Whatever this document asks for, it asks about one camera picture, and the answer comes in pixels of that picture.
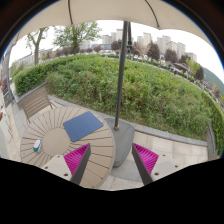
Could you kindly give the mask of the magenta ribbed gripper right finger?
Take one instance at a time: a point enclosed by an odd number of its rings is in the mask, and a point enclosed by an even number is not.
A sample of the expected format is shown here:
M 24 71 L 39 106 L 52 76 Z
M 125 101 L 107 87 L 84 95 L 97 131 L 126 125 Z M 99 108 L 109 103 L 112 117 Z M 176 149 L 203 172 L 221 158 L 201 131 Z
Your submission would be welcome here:
M 144 185 L 176 172 L 180 166 L 165 155 L 159 155 L 136 143 L 132 144 L 132 155 Z

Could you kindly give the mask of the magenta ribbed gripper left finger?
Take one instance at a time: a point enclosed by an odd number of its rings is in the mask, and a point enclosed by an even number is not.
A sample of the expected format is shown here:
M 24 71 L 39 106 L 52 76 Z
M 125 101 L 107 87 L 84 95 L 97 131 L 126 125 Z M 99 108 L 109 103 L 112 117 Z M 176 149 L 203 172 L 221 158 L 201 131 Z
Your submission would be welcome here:
M 54 156 L 42 169 L 79 185 L 90 155 L 91 146 L 90 144 L 86 144 L 65 156 Z

